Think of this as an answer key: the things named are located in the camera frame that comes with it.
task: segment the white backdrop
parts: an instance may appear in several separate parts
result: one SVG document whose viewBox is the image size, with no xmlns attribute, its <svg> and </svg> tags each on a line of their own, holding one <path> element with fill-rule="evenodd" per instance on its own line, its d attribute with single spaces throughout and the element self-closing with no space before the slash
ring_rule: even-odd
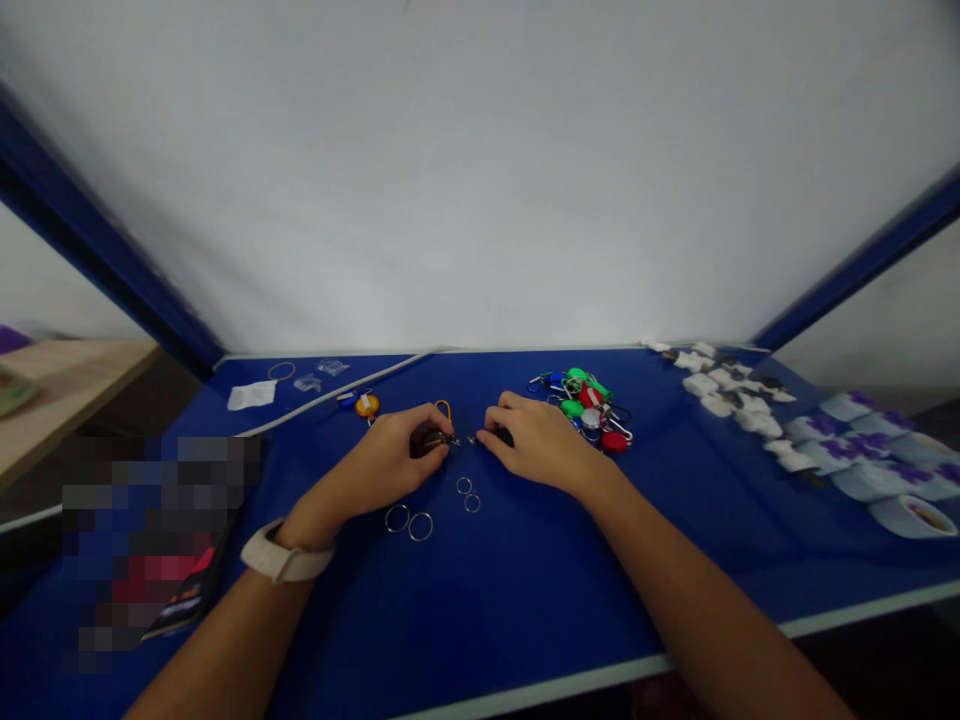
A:
<svg viewBox="0 0 960 720">
<path fill-rule="evenodd" d="M 0 0 L 0 76 L 232 351 L 747 339 L 960 160 L 934 0 Z"/>
<path fill-rule="evenodd" d="M 0 323 L 38 340 L 147 334 L 0 203 Z"/>
<path fill-rule="evenodd" d="M 776 357 L 824 387 L 910 411 L 960 397 L 960 222 L 887 270 Z"/>
</svg>

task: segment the blue tabletop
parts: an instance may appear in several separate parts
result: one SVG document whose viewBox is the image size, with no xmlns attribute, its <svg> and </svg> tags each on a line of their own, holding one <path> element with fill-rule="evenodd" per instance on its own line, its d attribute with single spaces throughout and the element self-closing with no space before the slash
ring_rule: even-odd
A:
<svg viewBox="0 0 960 720">
<path fill-rule="evenodd" d="M 781 420 L 822 399 L 775 360 L 743 357 L 800 398 L 777 406 Z M 350 368 L 338 377 L 315 372 L 324 391 L 402 358 L 340 359 Z M 317 360 L 292 362 L 299 376 Z M 233 435 L 314 397 L 289 380 L 279 383 L 273 404 L 228 412 L 230 388 L 265 379 L 276 362 L 227 362 L 167 442 Z M 448 400 L 465 438 L 501 391 L 526 394 L 528 379 L 572 366 L 597 375 L 633 413 L 634 445 L 617 457 L 626 475 L 776 622 L 960 578 L 960 543 L 903 540 L 829 483 L 817 488 L 788 477 L 758 436 L 710 415 L 681 387 L 686 373 L 648 351 L 434 355 L 375 389 L 383 412 Z M 262 481 L 236 529 L 225 587 L 242 571 L 242 542 L 285 515 L 365 431 L 353 412 L 328 403 L 271 433 Z M 455 488 L 461 476 L 472 479 L 482 499 L 476 514 L 465 512 Z M 464 442 L 404 502 L 433 516 L 433 535 L 414 543 L 390 534 L 383 512 L 344 528 L 287 657 L 274 717 L 392 717 L 663 652 L 616 558 L 569 497 L 510 475 L 483 448 Z M 960 505 L 941 509 L 960 522 Z M 77 558 L 65 558 L 0 627 L 0 704 L 35 717 L 117 717 L 184 637 L 114 653 L 109 675 L 64 672 L 61 632 L 76 632 L 65 595 L 85 591 L 82 573 L 68 560 Z"/>
</svg>

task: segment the blue frame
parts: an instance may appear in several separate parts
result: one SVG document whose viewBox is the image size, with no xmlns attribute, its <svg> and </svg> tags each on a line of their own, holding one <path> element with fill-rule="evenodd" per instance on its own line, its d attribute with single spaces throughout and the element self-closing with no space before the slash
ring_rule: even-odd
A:
<svg viewBox="0 0 960 720">
<path fill-rule="evenodd" d="M 764 328 L 754 344 L 779 350 L 958 218 L 960 172 L 954 172 Z"/>
<path fill-rule="evenodd" d="M 0 200 L 194 375 L 212 375 L 223 348 L 2 101 Z"/>
</svg>

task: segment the wooden shelf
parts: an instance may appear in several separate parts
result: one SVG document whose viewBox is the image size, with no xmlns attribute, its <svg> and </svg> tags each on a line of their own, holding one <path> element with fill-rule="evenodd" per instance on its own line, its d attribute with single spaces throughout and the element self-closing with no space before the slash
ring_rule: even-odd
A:
<svg viewBox="0 0 960 720">
<path fill-rule="evenodd" d="M 37 397 L 0 418 L 0 493 L 159 354 L 153 340 L 50 340 L 0 355 L 0 364 L 40 386 Z"/>
</svg>

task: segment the white watch strap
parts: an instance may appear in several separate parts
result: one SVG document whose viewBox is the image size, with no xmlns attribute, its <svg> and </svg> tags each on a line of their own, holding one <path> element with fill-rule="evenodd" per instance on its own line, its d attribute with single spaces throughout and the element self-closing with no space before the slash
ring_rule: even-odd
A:
<svg viewBox="0 0 960 720">
<path fill-rule="evenodd" d="M 240 552 L 240 559 L 259 573 L 266 575 L 274 585 L 282 582 L 312 580 L 326 570 L 333 559 L 333 549 L 322 553 L 306 552 L 302 548 L 287 548 L 271 542 L 267 535 L 279 527 L 284 518 L 277 518 L 253 534 Z"/>
</svg>

